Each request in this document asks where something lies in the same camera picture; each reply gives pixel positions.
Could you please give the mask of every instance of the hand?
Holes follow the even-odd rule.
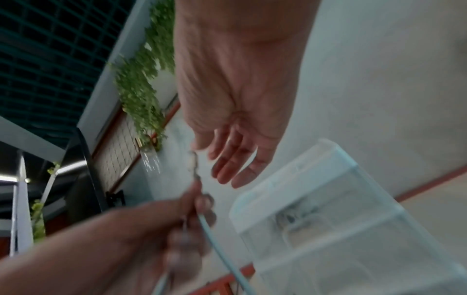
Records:
[[[2,260],[0,294],[150,295],[166,271],[170,288],[201,269],[209,246],[196,213],[212,225],[212,205],[196,181],[179,199],[102,214]]]
[[[175,61],[193,149],[238,188],[271,163],[292,114],[319,1],[176,1]],[[254,160],[240,172],[256,151]]]

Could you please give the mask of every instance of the window grate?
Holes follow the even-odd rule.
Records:
[[[65,147],[134,2],[0,1],[0,116]]]

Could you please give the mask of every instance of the clear plastic box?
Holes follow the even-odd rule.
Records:
[[[230,219],[272,294],[467,295],[463,267],[329,140],[241,195]]]

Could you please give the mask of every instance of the wrist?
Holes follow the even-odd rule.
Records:
[[[246,42],[267,42],[309,32],[320,2],[176,0],[177,24],[235,35]]]

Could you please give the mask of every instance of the fluorescent light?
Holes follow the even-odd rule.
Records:
[[[76,163],[73,163],[73,164],[70,164],[68,166],[64,166],[64,167],[61,167],[57,170],[56,174],[59,175],[59,174],[63,174],[63,173],[66,173],[68,171],[71,171],[71,170],[74,170],[74,169],[78,169],[78,168],[81,168],[81,167],[84,167],[86,166],[88,163],[86,162],[86,160],[82,160],[82,161],[79,161],[79,162],[76,162]]]
[[[0,181],[18,182],[16,176],[0,175]]]

